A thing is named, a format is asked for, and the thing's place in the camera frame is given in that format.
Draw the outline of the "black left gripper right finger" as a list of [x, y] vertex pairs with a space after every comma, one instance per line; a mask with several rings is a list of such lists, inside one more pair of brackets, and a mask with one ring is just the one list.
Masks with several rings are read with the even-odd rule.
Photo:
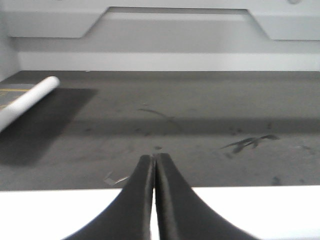
[[171, 156], [155, 158], [155, 202], [162, 240], [253, 240], [212, 210], [183, 178]]

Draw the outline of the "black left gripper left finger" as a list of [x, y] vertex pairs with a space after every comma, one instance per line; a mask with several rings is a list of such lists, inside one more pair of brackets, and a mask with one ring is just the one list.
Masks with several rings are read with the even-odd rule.
[[155, 159], [142, 155], [119, 195], [68, 240], [149, 240]]

